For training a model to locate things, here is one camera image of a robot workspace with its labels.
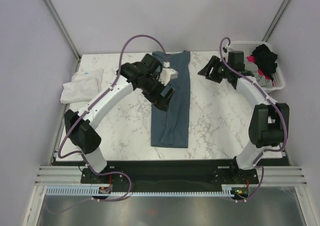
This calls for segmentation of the teal blue polo shirt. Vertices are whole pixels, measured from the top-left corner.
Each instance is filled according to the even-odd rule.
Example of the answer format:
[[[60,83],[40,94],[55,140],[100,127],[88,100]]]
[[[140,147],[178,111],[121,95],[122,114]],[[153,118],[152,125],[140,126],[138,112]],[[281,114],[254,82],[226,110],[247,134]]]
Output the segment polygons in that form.
[[[170,62],[170,67],[178,72],[178,77],[168,84],[164,93],[175,89],[168,110],[166,112],[151,107],[151,134],[152,147],[188,148],[189,121],[191,102],[191,80],[189,63],[191,53],[183,51],[176,54],[165,54],[155,51],[152,53],[162,63]]]

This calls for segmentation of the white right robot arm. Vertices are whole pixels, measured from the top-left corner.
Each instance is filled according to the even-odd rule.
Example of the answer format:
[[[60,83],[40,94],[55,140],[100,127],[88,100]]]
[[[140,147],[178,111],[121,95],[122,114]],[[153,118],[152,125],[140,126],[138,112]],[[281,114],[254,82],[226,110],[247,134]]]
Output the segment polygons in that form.
[[[247,177],[247,170],[255,168],[266,152],[279,152],[285,147],[290,108],[267,95],[253,73],[246,69],[242,51],[230,51],[227,58],[212,56],[198,75],[216,83],[226,79],[253,108],[249,142],[234,158],[234,167],[229,170],[233,182],[242,182]]]

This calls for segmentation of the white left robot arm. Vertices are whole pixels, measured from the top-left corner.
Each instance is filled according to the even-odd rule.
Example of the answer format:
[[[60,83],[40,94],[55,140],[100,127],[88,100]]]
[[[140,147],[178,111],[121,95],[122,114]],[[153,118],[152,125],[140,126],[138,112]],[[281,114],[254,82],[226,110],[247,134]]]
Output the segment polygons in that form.
[[[64,114],[66,136],[78,148],[86,164],[92,169],[92,176],[98,182],[106,182],[110,171],[100,149],[101,137],[96,132],[99,124],[109,111],[135,89],[140,89],[144,97],[157,109],[167,111],[175,93],[167,89],[178,72],[169,62],[160,62],[146,54],[139,62],[125,63],[117,71],[115,82],[95,96],[78,111],[71,109]]]

